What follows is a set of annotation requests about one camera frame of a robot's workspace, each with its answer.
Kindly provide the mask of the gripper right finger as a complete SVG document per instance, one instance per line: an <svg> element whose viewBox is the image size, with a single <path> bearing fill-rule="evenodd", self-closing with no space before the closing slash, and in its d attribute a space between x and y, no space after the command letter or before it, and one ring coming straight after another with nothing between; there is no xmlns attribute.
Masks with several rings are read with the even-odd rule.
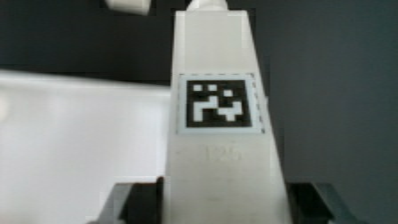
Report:
<svg viewBox="0 0 398 224"><path fill-rule="evenodd" d="M356 216L329 183L290 183L288 196L294 224L356 224Z"/></svg>

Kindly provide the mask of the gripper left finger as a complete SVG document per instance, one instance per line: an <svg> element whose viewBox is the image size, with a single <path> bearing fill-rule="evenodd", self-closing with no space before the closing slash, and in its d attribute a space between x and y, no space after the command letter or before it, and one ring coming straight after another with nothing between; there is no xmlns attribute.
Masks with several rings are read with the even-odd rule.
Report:
<svg viewBox="0 0 398 224"><path fill-rule="evenodd" d="M100 216L88 224L162 224L164 177L155 181L118 183Z"/></svg>

